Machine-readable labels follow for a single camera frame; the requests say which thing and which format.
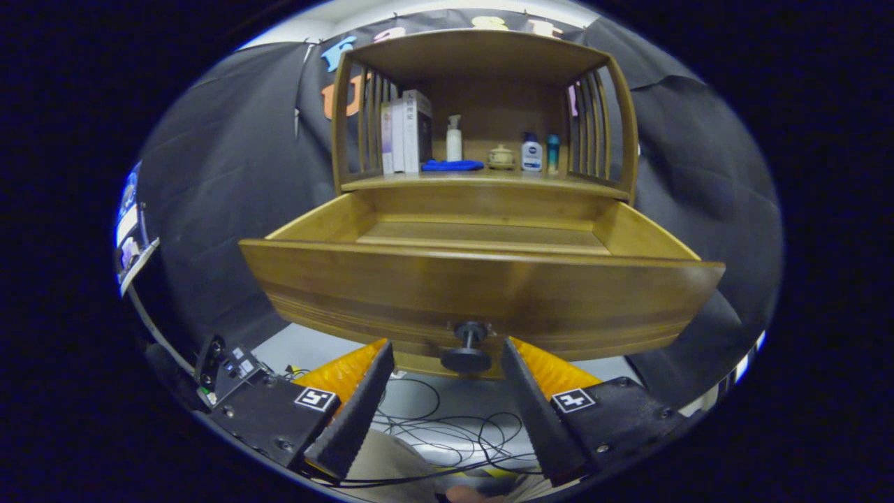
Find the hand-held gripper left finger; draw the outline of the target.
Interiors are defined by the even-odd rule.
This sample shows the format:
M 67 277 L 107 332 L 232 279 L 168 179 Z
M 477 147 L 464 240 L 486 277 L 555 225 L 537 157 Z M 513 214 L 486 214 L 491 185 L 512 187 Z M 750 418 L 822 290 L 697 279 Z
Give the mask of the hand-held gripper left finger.
M 273 372 L 249 350 L 210 343 L 210 415 L 275 464 L 326 481 L 347 478 L 395 367 L 377 340 L 299 377 Z

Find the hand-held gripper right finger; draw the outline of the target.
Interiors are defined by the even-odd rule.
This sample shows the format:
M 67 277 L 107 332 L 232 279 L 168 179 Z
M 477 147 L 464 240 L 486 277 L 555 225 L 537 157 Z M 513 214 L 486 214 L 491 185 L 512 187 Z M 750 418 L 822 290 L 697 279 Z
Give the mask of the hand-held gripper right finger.
M 534 455 L 553 486 L 619 474 L 673 443 L 689 417 L 627 377 L 602 380 L 516 337 L 501 368 Z

